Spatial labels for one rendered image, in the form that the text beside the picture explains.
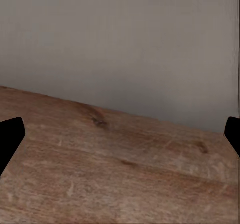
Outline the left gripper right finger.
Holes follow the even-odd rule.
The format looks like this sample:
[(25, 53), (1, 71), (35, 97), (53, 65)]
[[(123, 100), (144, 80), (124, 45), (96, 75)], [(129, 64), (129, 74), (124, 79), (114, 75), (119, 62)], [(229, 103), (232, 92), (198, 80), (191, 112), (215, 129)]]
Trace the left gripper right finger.
[(240, 118), (229, 117), (224, 131), (224, 135), (240, 156)]

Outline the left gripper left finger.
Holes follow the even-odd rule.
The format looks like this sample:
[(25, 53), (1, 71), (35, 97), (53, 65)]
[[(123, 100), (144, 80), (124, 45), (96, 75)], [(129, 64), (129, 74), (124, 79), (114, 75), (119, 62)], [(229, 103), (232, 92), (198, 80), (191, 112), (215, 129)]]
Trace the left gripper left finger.
[(21, 117), (0, 122), (0, 176), (25, 137)]

